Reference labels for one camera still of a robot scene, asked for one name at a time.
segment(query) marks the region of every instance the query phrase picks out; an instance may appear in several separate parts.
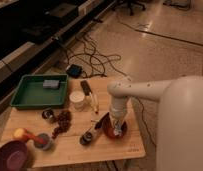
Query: green object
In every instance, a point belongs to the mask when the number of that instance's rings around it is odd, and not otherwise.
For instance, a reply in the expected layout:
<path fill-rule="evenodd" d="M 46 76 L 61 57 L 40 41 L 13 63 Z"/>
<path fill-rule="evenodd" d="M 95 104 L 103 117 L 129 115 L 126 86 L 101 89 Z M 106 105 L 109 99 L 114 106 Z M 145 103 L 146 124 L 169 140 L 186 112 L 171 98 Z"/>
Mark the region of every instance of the green object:
<path fill-rule="evenodd" d="M 59 80 L 59 88 L 43 88 L 44 80 Z M 62 107 L 66 99 L 67 85 L 67 75 L 24 75 L 10 105 L 17 109 Z"/>

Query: tiled floor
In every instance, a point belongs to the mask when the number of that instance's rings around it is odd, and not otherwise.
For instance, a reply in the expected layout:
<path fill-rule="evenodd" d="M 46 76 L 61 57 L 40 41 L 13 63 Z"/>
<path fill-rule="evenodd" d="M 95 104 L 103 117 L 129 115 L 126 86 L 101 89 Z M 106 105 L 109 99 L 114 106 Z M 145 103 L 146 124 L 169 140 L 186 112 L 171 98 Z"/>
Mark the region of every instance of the tiled floor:
<path fill-rule="evenodd" d="M 193 5 L 189 11 L 163 6 L 162 2 L 163 0 L 153 0 L 147 3 L 147 10 L 144 12 L 136 7 L 134 16 L 129 16 L 126 6 L 117 8 L 116 12 L 109 11 L 101 18 L 103 23 L 93 26 L 88 35 L 94 39 L 97 49 L 102 54 L 121 55 L 122 59 L 113 62 L 114 66 L 132 76 L 136 81 L 203 75 L 203 0 L 192 0 Z M 75 53 L 83 52 L 83 44 L 77 42 L 71 49 Z M 90 73 L 90 68 L 79 59 L 73 58 L 71 62 L 82 65 L 84 70 Z M 60 72 L 58 66 L 53 67 L 48 73 Z M 106 65 L 106 74 L 108 76 L 120 75 L 109 64 Z M 155 141 L 158 104 L 145 100 L 142 102 L 145 107 L 143 116 L 152 139 Z M 154 171 L 156 148 L 142 122 L 142 106 L 136 99 L 133 99 L 133 105 L 147 156 L 131 160 L 126 170 Z M 122 168 L 123 163 L 124 161 L 116 161 L 119 170 L 125 170 Z M 114 170 L 112 163 L 108 165 L 109 170 Z M 108 167 L 107 163 L 95 163 L 39 170 L 108 170 Z"/>

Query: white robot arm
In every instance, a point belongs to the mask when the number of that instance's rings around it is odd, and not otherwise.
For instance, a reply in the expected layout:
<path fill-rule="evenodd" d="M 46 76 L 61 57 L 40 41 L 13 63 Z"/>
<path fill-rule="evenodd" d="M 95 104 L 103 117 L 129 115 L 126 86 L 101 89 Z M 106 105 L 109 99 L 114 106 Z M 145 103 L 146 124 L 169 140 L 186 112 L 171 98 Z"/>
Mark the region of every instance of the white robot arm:
<path fill-rule="evenodd" d="M 159 101 L 157 171 L 203 171 L 203 77 L 133 83 L 129 77 L 108 85 L 114 133 L 127 113 L 129 97 Z"/>

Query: small bowl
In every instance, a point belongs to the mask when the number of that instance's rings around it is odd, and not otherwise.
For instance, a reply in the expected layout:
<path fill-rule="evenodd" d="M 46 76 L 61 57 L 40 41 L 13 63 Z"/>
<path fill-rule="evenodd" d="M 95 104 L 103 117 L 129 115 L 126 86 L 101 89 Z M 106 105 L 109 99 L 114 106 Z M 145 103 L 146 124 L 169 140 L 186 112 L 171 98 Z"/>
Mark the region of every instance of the small bowl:
<path fill-rule="evenodd" d="M 28 157 L 25 143 L 10 141 L 0 148 L 0 171 L 19 171 Z"/>
<path fill-rule="evenodd" d="M 110 138 L 110 139 L 120 139 L 122 138 L 126 132 L 127 132 L 127 123 L 124 122 L 122 127 L 121 127 L 121 130 L 122 130 L 122 134 L 119 136 L 119 135 L 115 135 L 113 133 L 114 129 L 111 125 L 111 122 L 110 122 L 110 117 L 109 115 L 105 116 L 103 122 L 102 122 L 102 130 L 104 132 L 104 134 Z"/>

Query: white cup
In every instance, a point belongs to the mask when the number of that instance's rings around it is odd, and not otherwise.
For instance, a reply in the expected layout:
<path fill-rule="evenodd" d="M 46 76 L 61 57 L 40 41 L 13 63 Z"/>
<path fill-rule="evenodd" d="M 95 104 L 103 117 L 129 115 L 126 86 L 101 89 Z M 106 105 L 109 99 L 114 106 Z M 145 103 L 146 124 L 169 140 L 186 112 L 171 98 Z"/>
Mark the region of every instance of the white cup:
<path fill-rule="evenodd" d="M 82 111 L 85 107 L 85 95 L 82 91 L 73 91 L 69 96 L 74 108 Z"/>

